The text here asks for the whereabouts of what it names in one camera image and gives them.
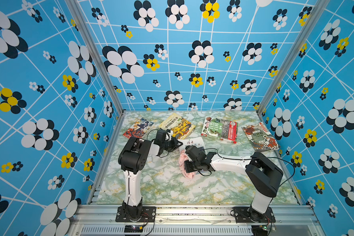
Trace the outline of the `pink cloth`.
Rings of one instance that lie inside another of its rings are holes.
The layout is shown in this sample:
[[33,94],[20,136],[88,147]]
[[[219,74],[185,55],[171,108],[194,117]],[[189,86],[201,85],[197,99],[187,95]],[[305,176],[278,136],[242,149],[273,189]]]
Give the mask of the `pink cloth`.
[[189,164],[189,157],[185,153],[185,150],[182,150],[180,152],[180,157],[179,157],[179,169],[185,178],[193,179],[195,177],[195,172],[188,172],[186,170],[186,168],[188,167],[188,164]]

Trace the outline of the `yellow Chinese history picture book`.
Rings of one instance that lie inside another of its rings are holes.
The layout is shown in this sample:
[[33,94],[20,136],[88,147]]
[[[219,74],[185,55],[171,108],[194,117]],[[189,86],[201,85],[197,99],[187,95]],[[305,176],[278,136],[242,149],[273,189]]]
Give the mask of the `yellow Chinese history picture book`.
[[196,126],[180,115],[173,113],[158,127],[163,130],[171,130],[172,136],[177,139],[185,139]]

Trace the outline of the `white book with galaxy cover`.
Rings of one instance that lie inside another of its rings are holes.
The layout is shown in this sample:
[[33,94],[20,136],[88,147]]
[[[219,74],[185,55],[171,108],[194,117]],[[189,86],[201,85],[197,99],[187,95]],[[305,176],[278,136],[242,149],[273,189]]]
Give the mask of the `white book with galaxy cover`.
[[202,172],[211,173],[214,171],[210,164],[212,155],[209,156],[205,153],[206,148],[202,137],[182,140],[182,142],[183,145],[179,147],[179,151],[181,152],[182,150],[185,150],[185,153],[189,157],[189,161],[198,161],[202,165],[201,171],[197,171],[195,174],[199,173],[203,175]]

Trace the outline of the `red manga book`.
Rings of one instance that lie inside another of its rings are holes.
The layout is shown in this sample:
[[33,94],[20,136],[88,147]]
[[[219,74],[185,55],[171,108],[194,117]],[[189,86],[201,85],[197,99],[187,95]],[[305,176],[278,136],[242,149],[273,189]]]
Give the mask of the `red manga book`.
[[127,138],[143,138],[153,127],[154,122],[145,118],[138,118],[135,123],[123,134]]

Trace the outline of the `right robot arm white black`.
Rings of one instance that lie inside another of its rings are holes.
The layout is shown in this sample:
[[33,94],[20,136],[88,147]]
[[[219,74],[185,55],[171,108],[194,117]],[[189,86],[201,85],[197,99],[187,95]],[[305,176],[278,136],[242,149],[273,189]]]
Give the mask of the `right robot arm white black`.
[[254,223],[275,222],[269,206],[281,186],[283,171],[268,157],[261,152],[239,157],[217,152],[205,153],[196,146],[187,146],[185,153],[189,158],[184,162],[187,173],[224,171],[247,176],[256,188],[256,193],[251,205],[239,215]]

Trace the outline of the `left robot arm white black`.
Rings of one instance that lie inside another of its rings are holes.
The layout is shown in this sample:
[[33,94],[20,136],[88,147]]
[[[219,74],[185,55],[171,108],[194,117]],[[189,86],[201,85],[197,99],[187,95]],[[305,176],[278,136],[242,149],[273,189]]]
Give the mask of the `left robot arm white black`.
[[124,215],[131,220],[138,220],[142,216],[141,173],[149,155],[161,157],[178,149],[183,142],[173,137],[171,130],[157,131],[153,140],[131,137],[121,151],[118,163],[125,177],[125,199],[122,203]]

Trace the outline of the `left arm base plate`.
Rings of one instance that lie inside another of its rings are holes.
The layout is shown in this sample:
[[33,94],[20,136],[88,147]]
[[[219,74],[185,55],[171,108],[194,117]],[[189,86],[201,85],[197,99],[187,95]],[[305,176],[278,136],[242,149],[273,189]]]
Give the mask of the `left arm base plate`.
[[116,222],[154,222],[156,216],[156,207],[154,206],[143,206],[140,207],[130,207],[130,206],[120,206],[118,207]]

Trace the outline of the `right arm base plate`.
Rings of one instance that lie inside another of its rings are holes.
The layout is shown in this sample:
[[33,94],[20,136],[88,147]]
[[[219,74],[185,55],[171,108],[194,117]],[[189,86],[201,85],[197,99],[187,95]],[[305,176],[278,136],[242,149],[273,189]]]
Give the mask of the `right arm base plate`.
[[250,206],[237,206],[231,211],[237,223],[275,223],[274,213],[271,207],[268,207],[265,213],[259,213]]

